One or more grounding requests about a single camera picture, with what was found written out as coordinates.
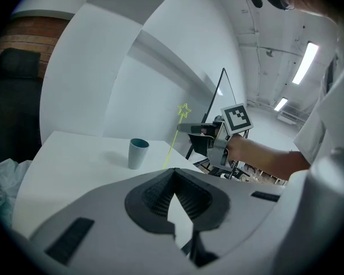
person's arm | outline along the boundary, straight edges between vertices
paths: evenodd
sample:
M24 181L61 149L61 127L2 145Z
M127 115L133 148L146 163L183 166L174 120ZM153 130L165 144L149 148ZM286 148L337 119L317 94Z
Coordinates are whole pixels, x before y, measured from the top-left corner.
M242 161L277 178L289 180L292 173L310 168L300 152L274 150L234 135L228 144L229 159Z

white table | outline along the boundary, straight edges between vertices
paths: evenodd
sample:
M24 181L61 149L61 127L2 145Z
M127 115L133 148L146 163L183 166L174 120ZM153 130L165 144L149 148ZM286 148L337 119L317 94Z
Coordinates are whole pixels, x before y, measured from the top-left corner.
M53 214L99 186L163 169L170 146L149 141L146 158L138 170L127 167L130 140L54 132L32 161L18 192L12 227L25 237ZM167 168L200 172L172 150ZM176 244L190 239L192 222L178 199L171 201L168 220L176 226Z

fluorescent light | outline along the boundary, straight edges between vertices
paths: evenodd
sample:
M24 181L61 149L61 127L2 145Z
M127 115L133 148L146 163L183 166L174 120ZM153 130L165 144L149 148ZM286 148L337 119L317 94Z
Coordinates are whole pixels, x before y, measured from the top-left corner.
M293 83L298 84L303 80L304 76L306 75L308 69L310 68L313 60L315 59L316 53L319 49L318 45L315 45L313 43L307 44L307 49L304 54L302 63L300 64L300 67L297 71L296 76L293 79Z
M282 98L279 102L279 104L275 107L275 111L279 111L280 109L282 109L282 107L288 102L288 99L286 98Z

black chair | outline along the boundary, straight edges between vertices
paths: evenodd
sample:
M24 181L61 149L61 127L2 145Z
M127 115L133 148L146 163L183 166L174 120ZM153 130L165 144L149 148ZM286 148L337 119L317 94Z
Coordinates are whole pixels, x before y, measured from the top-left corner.
M5 49L0 55L0 162L33 160L41 147L40 54Z

brick wall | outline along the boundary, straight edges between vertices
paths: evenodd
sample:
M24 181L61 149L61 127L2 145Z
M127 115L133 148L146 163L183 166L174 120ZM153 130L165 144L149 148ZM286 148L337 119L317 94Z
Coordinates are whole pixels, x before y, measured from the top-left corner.
M50 17L21 17L8 23L0 36L0 54L6 48L41 53L40 72L44 78L48 61L58 38L69 21Z

